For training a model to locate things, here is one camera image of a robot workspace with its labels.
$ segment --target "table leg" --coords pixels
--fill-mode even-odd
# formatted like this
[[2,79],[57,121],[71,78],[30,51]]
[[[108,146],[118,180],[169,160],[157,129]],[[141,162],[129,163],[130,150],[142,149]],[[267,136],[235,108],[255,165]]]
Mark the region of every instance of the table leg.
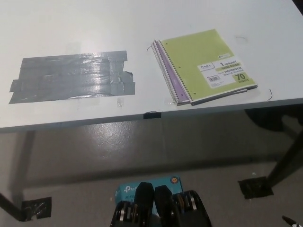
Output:
[[25,221],[26,213],[21,209],[18,209],[11,201],[0,194],[0,207],[4,209],[8,214],[10,214],[17,221]]
[[273,195],[272,187],[283,180],[285,170],[290,166],[301,150],[303,150],[303,130],[299,133],[286,154],[278,161],[268,177],[239,181],[240,189],[245,199]]

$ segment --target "spiral binding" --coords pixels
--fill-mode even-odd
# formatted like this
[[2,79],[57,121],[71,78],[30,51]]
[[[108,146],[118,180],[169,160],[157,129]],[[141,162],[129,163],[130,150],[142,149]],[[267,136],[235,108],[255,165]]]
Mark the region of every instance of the spiral binding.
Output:
[[163,73],[163,76],[164,76],[164,79],[165,79],[165,82],[167,84],[167,87],[169,88],[169,92],[170,92],[170,95],[171,97],[173,98],[173,102],[174,104],[178,104],[178,96],[177,96],[177,93],[176,93],[176,90],[172,84],[172,81],[169,77],[169,73],[165,67],[165,64],[164,64],[164,61],[160,55],[160,51],[157,47],[157,45],[155,44],[156,41],[154,41],[152,44],[151,44],[151,48],[156,56],[156,59],[157,59],[157,62],[161,68],[161,71]]
[[165,52],[165,55],[167,56],[167,59],[169,60],[169,63],[170,63],[170,65],[171,65],[171,67],[172,67],[172,70],[173,70],[174,73],[176,74],[176,76],[177,76],[177,78],[178,78],[178,81],[179,81],[180,85],[182,86],[184,92],[186,93],[186,95],[187,95],[187,97],[189,98],[190,102],[193,102],[192,96],[190,95],[188,89],[187,89],[186,86],[184,85],[183,80],[182,80],[182,78],[180,77],[180,75],[179,75],[179,73],[178,73],[178,71],[177,71],[175,65],[172,63],[172,60],[171,60],[170,56],[168,55],[167,51],[165,50],[165,48],[164,48],[164,46],[163,46],[163,43],[160,41],[159,44],[161,45],[162,50]]

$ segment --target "blue box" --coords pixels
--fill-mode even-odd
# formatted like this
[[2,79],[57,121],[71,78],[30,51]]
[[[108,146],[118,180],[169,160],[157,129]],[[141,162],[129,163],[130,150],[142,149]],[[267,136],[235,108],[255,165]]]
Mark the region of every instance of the blue box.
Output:
[[[155,178],[150,180],[144,180],[141,182],[149,182],[153,185],[153,188],[166,185],[173,194],[183,192],[182,185],[179,176],[167,176],[161,178]],[[118,187],[115,193],[115,202],[118,204],[120,201],[134,201],[134,194],[136,188],[141,182],[125,183]],[[158,215],[155,203],[153,204],[152,213]]]

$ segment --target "white table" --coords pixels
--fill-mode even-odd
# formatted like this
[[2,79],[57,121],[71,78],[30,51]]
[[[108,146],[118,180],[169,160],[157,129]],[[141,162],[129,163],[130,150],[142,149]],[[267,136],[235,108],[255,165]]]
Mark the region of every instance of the white table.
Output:
[[[0,21],[1,132],[303,103],[303,17],[291,0],[2,0]],[[154,39],[213,28],[259,87],[175,106],[146,49]],[[25,57],[119,50],[127,50],[135,95],[8,104]]]

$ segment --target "spiral notebook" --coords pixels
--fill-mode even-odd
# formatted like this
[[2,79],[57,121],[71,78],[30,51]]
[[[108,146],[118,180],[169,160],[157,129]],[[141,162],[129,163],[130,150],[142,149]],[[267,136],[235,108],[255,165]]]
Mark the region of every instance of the spiral notebook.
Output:
[[169,60],[166,58],[165,52],[162,50],[161,45],[157,41],[154,41],[151,44],[151,47],[161,68],[174,103],[177,105],[188,104],[189,99],[184,92],[183,87],[179,83],[174,70],[170,66]]
[[258,86],[215,29],[157,40],[152,46],[177,104],[182,91],[196,105]]

